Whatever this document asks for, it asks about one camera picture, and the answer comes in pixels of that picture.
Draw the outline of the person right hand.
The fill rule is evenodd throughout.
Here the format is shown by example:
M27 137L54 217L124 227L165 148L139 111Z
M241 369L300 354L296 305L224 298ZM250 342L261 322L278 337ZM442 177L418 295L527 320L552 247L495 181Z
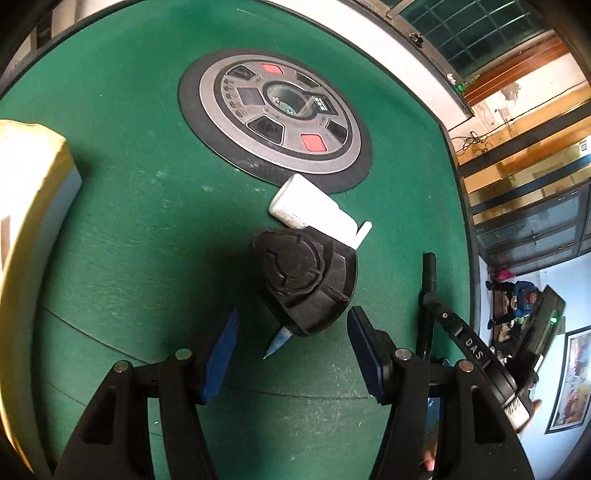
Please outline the person right hand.
M437 447L437 436L430 436L422 453L422 462L428 472L433 472L435 470Z

